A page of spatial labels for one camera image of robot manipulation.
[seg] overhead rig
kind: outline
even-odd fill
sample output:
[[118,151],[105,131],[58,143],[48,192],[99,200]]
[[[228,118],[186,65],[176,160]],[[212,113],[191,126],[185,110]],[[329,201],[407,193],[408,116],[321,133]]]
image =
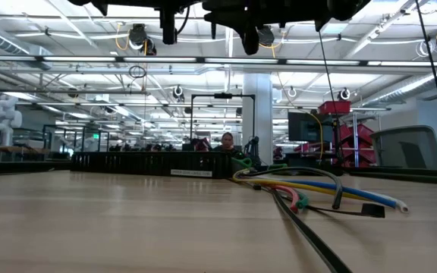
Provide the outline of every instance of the overhead rig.
[[[320,1],[223,1],[223,0],[68,0],[75,5],[92,3],[107,16],[109,5],[131,5],[154,8],[159,11],[160,27],[163,29],[163,42],[173,45],[183,30],[190,15],[190,6],[202,2],[202,7],[210,11],[204,20],[211,23],[212,39],[215,38],[217,24],[235,30],[242,40],[244,51],[254,55],[259,50],[259,34],[266,24],[279,24],[285,27],[288,22],[315,21],[316,31],[332,18],[347,20],[365,7],[370,0],[320,0]],[[187,9],[185,21],[179,30],[175,28],[174,16]]]

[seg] label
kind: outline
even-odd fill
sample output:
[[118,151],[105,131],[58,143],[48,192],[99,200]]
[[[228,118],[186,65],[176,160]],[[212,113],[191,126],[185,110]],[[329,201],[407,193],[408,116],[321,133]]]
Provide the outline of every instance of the label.
[[171,175],[193,176],[193,177],[212,177],[211,171],[190,171],[190,170],[171,170]]

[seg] desk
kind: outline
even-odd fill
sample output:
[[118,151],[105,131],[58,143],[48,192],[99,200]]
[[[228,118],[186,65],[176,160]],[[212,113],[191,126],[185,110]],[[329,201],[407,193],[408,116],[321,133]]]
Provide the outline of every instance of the desk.
[[[437,185],[342,180],[411,210],[300,215],[353,272],[437,272]],[[331,205],[331,196],[305,193]],[[360,202],[341,208],[360,211]],[[0,176],[0,272],[329,270],[268,193],[227,180],[54,171]]]

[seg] table surface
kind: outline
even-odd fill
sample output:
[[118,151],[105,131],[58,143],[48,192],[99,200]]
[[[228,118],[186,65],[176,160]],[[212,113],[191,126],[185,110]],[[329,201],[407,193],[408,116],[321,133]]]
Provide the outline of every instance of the table surface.
[[[302,177],[328,181],[323,177]],[[437,185],[343,177],[404,200],[386,218],[304,212],[353,272],[437,272]],[[306,192],[315,206],[332,197]],[[360,211],[343,199],[341,208]],[[328,272],[265,192],[227,180],[0,176],[0,272]]]

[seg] ceiling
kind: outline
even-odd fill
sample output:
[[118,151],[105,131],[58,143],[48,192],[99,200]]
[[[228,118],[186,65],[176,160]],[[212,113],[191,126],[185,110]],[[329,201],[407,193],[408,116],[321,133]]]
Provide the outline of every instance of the ceiling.
[[[410,1],[372,1],[349,21],[332,20],[329,22],[322,31],[326,58],[368,61],[428,61],[427,55],[423,55],[419,50],[423,32],[415,10],[408,11],[404,16],[393,20],[392,24],[385,25],[389,16],[398,14],[406,2]],[[437,1],[428,2],[421,8],[421,11],[424,13],[426,31],[431,37],[434,37],[437,34]],[[59,12],[68,17],[71,23],[62,20]],[[230,39],[226,39],[229,32],[225,27],[217,26],[216,40],[212,40],[210,23],[201,19],[204,14],[206,11],[201,8],[201,4],[192,6],[190,19],[178,37],[178,44],[164,45],[159,38],[162,35],[159,28],[159,13],[149,8],[112,5],[109,6],[108,17],[103,17],[92,5],[80,7],[67,1],[56,0],[0,0],[0,30],[5,31],[9,37],[21,44],[42,46],[53,55],[125,57],[137,56],[140,53],[131,47],[126,50],[117,47],[116,43],[120,47],[125,47],[126,44],[126,37],[114,37],[118,32],[118,23],[124,24],[120,27],[119,33],[125,34],[132,27],[132,24],[144,22],[148,36],[152,37],[156,45],[158,56],[323,58],[318,33],[314,30],[313,22],[290,23],[283,30],[279,29],[277,25],[273,25],[272,32],[275,34],[275,45],[277,45],[274,52],[273,49],[259,48],[257,54],[247,56],[237,34],[234,35],[231,42],[229,42]],[[177,15],[177,26],[183,23],[183,18],[184,14]],[[358,52],[352,54],[351,51],[359,45],[358,40],[371,34],[376,28],[382,30],[379,35],[371,35],[370,41],[361,46]],[[50,36],[45,35],[45,29],[48,29]],[[90,37],[92,45],[82,37],[82,34]],[[0,49],[0,55],[7,54]],[[432,56],[437,61],[436,47]],[[127,74],[130,65],[132,64],[60,62],[54,63],[49,71],[41,71],[39,68],[28,67],[20,62],[0,61],[0,83],[7,84],[0,84],[0,88],[1,86],[13,86],[14,89],[21,88],[22,93],[24,93],[24,90],[35,89],[35,85],[42,84],[46,86],[45,92],[37,95],[38,99],[35,99],[37,102],[94,102],[97,95],[85,95],[85,92],[99,90],[102,91],[102,94],[110,94],[108,101],[114,103],[176,104],[176,99],[172,94],[176,86],[182,88],[185,103],[189,103],[192,93],[228,91],[240,94],[244,73],[258,71],[271,74],[272,85],[276,89],[273,96],[275,97],[274,106],[291,105],[285,95],[291,88],[296,91],[296,95],[289,99],[295,105],[318,106],[331,98],[329,81],[321,66],[148,64],[146,68],[149,71],[148,77],[133,81],[134,79]],[[87,69],[89,73],[62,72],[69,69],[75,71],[76,66],[79,66],[80,69]],[[229,68],[230,86],[228,85]],[[40,79],[39,74],[42,72],[44,74]],[[348,88],[353,94],[350,100],[358,102],[360,98],[375,97],[376,93],[403,79],[429,72],[430,68],[428,67],[331,67],[329,76],[333,90]],[[281,92],[281,84],[285,87],[285,92]],[[69,88],[75,88],[73,93],[81,95],[72,99],[64,93]],[[147,96],[140,93],[142,90],[146,91]],[[198,98],[195,102],[199,104],[241,105],[240,98],[222,101]],[[134,115],[127,117],[118,111],[112,115],[106,115],[99,106],[54,105],[52,108],[59,110],[55,112],[55,115],[59,117],[63,117],[64,112],[72,112],[89,115],[89,120],[94,117],[96,120],[132,121],[133,117],[134,119],[139,117],[149,122],[155,121],[153,127],[148,128],[148,134],[156,137],[159,134],[166,134],[173,136],[176,142],[181,140],[184,133],[178,130],[183,127],[181,122],[187,121],[185,117],[189,116],[184,113],[184,108],[174,107],[124,107],[126,111]],[[193,116],[235,118],[236,108],[200,108],[194,112]],[[71,115],[65,115],[65,117],[66,119],[76,119]],[[286,117],[287,111],[280,108],[274,110],[274,119]],[[207,122],[204,121],[200,126],[205,127],[206,124]],[[166,127],[177,130],[162,129]],[[125,127],[124,125],[119,127],[119,129],[123,128],[131,129],[130,126]],[[132,129],[145,130],[146,128],[132,125]],[[221,134],[225,129],[230,130],[231,128],[228,125],[224,128],[223,124],[219,124],[211,132]],[[232,125],[232,130],[240,132],[241,126]],[[274,131],[275,138],[279,141],[280,137],[284,139],[287,127],[278,125]]]

